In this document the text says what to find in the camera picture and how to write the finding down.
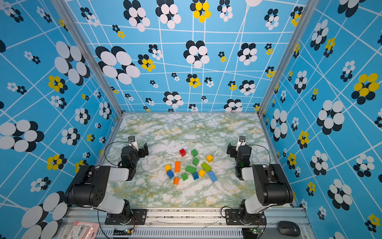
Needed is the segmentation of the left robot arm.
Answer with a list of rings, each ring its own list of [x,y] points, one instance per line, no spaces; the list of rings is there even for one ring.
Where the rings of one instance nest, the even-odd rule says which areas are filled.
[[[65,203],[105,212],[106,225],[144,225],[148,210],[131,209],[128,200],[119,199],[106,189],[110,182],[131,181],[139,159],[148,155],[147,144],[137,148],[135,142],[130,142],[121,150],[117,166],[82,166],[65,192]]]

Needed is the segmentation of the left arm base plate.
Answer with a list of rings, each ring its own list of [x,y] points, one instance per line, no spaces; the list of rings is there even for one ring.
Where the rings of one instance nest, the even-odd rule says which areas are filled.
[[[147,209],[130,209],[121,214],[107,214],[106,225],[145,225]]]

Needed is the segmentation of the light blue long lego brick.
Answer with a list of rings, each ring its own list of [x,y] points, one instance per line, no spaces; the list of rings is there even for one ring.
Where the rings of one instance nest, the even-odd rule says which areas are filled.
[[[208,176],[213,183],[215,183],[217,181],[217,176],[215,175],[215,173],[212,170],[208,172]]]

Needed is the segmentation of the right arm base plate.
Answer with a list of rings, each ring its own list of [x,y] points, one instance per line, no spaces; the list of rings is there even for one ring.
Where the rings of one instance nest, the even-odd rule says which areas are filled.
[[[223,217],[228,226],[265,226],[267,219],[264,213],[248,214],[239,209],[224,209]]]

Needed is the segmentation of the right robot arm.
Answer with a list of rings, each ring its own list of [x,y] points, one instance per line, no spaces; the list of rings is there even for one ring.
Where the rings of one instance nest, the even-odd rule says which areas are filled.
[[[252,148],[240,141],[227,146],[227,154],[235,159],[235,175],[241,181],[254,182],[256,194],[242,200],[237,210],[244,225],[266,223],[264,210],[293,202],[291,186],[279,164],[250,164]]]

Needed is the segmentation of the yellow square lego brick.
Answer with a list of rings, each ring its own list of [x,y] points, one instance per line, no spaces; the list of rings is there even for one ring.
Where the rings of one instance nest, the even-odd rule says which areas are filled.
[[[207,161],[208,163],[211,163],[211,162],[213,161],[213,156],[212,156],[212,155],[208,155],[208,156],[206,157],[206,161]]]

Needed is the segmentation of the lime long lego brick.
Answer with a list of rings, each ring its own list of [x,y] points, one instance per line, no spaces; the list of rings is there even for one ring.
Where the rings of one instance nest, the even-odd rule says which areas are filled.
[[[212,170],[211,166],[208,165],[206,162],[203,162],[203,163],[201,164],[201,167],[202,167],[202,169],[203,169],[205,172],[210,172],[210,171]]]

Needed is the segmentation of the red square lego brick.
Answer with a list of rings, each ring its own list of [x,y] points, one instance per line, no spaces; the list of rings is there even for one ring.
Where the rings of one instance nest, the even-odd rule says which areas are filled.
[[[186,155],[186,151],[184,149],[181,149],[179,152],[181,157],[184,157]]]

